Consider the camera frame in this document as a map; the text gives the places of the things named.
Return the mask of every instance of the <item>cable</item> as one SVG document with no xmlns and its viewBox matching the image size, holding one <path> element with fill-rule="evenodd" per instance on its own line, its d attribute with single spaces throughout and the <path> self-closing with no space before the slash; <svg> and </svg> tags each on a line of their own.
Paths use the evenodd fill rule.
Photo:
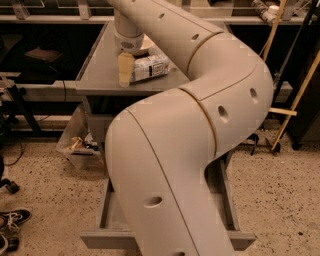
<svg viewBox="0 0 320 256">
<path fill-rule="evenodd" d="M 64 102 L 67 101 L 67 88 L 66 88 L 66 84 L 64 82 L 64 80 L 62 80 L 62 83 L 63 83 L 63 90 L 64 90 Z"/>
<path fill-rule="evenodd" d="M 23 156 L 24 151 L 23 151 L 23 147 L 22 147 L 22 142 L 20 139 L 18 139 L 18 138 L 16 138 L 16 139 L 18 140 L 19 145 L 20 145 L 20 154 L 19 154 L 18 158 L 16 160 L 14 160 L 12 163 L 8 163 L 8 164 L 4 163 L 5 166 L 15 165 L 20 160 L 20 158 Z"/>
</svg>

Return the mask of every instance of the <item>floor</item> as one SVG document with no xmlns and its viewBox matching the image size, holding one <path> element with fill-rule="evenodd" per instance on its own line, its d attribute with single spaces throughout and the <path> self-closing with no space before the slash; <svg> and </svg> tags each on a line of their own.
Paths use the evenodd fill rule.
<svg viewBox="0 0 320 256">
<path fill-rule="evenodd" d="M 291 149 L 288 136 L 281 152 L 265 147 L 276 130 L 258 131 L 259 146 L 233 154 L 228 176 L 241 231 L 253 232 L 257 240 L 238 256 L 320 255 L 320 146 Z M 125 250 L 89 250 L 80 232 L 95 225 L 103 187 L 102 170 L 78 170 L 57 152 L 58 138 L 22 139 L 23 155 L 6 166 L 4 177 L 20 185 L 11 195 L 0 189 L 0 209 L 27 208 L 32 218 L 18 234 L 17 256 L 138 255 Z M 10 164 L 20 154 L 20 143 L 1 149 Z"/>
</svg>

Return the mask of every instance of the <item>wire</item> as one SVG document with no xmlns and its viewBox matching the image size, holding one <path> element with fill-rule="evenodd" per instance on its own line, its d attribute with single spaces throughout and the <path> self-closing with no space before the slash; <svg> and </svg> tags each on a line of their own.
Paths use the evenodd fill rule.
<svg viewBox="0 0 320 256">
<path fill-rule="evenodd" d="M 299 12 L 301 12 L 304 8 L 306 8 L 307 7 L 307 5 L 309 5 L 311 3 L 311 0 L 308 0 L 307 1 L 307 3 L 304 5 L 304 6 L 302 6 L 302 7 L 300 7 L 300 8 L 297 8 L 294 12 L 293 12 L 293 15 L 297 15 Z"/>
<path fill-rule="evenodd" d="M 63 90 L 64 90 L 64 102 L 67 101 L 67 88 L 66 88 L 66 84 L 64 82 L 64 80 L 62 80 L 62 83 L 63 83 Z"/>
<path fill-rule="evenodd" d="M 5 166 L 15 165 L 20 160 L 20 158 L 23 156 L 24 151 L 23 151 L 23 147 L 22 147 L 22 142 L 20 139 L 18 139 L 18 138 L 16 138 L 16 139 L 18 140 L 19 145 L 20 145 L 20 154 L 19 154 L 18 158 L 16 160 L 14 160 L 12 163 L 8 163 L 8 164 L 4 163 Z"/>
</svg>

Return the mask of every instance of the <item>plastic bin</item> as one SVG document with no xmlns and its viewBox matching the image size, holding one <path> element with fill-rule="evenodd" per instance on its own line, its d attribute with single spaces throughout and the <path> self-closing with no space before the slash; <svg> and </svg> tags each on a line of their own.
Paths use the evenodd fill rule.
<svg viewBox="0 0 320 256">
<path fill-rule="evenodd" d="M 80 137 L 84 140 L 87 135 L 88 123 L 84 107 L 80 104 L 68 122 L 56 149 L 64 154 L 77 169 L 103 169 L 104 162 L 99 151 L 91 148 L 71 148 L 74 144 L 72 138 Z"/>
</svg>

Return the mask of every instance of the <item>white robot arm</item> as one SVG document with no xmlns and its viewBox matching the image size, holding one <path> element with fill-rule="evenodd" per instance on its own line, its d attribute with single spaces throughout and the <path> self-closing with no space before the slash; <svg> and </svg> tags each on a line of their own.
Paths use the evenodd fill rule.
<svg viewBox="0 0 320 256">
<path fill-rule="evenodd" d="M 136 37 L 147 34 L 191 81 L 125 109 L 106 135 L 109 175 L 139 248 L 144 256 L 233 255 L 204 170 L 263 122 L 270 72 L 233 35 L 166 1 L 108 2 L 123 22 L 116 28 L 132 22 Z"/>
</svg>

